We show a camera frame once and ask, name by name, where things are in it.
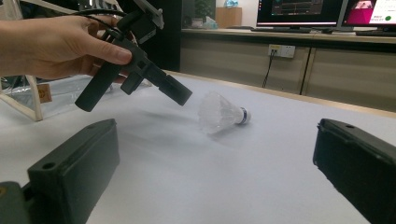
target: hand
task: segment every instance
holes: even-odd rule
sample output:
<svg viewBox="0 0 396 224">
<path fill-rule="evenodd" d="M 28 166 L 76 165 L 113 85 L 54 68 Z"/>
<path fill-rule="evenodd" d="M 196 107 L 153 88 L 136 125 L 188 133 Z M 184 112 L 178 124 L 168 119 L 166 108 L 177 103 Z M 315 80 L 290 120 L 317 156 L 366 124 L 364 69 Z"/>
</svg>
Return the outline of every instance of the hand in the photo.
<svg viewBox="0 0 396 224">
<path fill-rule="evenodd" d="M 111 26 L 117 23 L 113 17 L 100 19 Z M 104 28 L 80 16 L 0 21 L 0 76 L 93 76 L 101 60 L 127 64 L 131 51 L 97 38 Z"/>
</svg>

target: wall socket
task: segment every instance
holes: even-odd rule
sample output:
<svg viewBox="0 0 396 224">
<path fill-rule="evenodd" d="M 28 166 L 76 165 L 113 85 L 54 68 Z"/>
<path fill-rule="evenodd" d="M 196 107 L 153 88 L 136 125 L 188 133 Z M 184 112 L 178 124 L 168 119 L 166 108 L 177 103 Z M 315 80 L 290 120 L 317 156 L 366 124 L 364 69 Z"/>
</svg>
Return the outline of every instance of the wall socket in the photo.
<svg viewBox="0 0 396 224">
<path fill-rule="evenodd" d="M 272 51 L 275 51 L 275 57 L 282 58 L 293 58 L 294 51 L 296 50 L 295 46 L 287 46 L 287 45 L 269 45 L 268 47 L 268 55 L 271 56 Z"/>
</svg>

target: white table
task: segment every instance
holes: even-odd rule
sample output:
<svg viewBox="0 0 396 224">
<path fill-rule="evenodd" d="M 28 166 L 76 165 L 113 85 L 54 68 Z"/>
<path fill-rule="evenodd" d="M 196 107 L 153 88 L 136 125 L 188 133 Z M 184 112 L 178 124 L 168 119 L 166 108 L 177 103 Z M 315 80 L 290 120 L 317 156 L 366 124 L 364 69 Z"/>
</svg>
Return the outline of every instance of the white table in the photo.
<svg viewBox="0 0 396 224">
<path fill-rule="evenodd" d="M 114 118 L 120 166 L 88 223 L 367 223 L 313 164 L 317 125 L 337 119 L 396 145 L 394 114 L 176 78 L 193 91 L 184 106 L 149 87 L 116 94 L 91 113 L 33 122 L 1 102 L 0 182 L 23 186 L 36 161 L 85 126 Z M 209 91 L 248 108 L 250 123 L 201 133 L 198 105 Z"/>
</svg>

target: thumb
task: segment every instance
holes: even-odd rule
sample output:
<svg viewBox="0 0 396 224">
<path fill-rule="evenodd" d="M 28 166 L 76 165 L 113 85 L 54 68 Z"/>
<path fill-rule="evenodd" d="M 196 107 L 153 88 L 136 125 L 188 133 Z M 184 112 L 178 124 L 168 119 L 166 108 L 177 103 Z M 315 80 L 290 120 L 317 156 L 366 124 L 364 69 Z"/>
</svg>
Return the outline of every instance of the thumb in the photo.
<svg viewBox="0 0 396 224">
<path fill-rule="evenodd" d="M 94 37 L 87 38 L 87 40 L 85 43 L 86 53 L 93 57 L 115 64 L 127 64 L 132 59 L 132 52 L 128 49 L 123 49 Z"/>
</svg>

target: monitor screen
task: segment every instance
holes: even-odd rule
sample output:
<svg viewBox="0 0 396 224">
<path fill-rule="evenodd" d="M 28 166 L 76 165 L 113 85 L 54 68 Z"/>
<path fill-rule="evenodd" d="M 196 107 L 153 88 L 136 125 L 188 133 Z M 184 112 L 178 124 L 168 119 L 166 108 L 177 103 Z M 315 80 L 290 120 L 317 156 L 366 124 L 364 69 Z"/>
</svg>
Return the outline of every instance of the monitor screen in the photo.
<svg viewBox="0 0 396 224">
<path fill-rule="evenodd" d="M 257 26 L 336 26 L 343 0 L 259 0 Z"/>
<path fill-rule="evenodd" d="M 343 25 L 396 27 L 396 0 L 349 0 Z"/>
</svg>

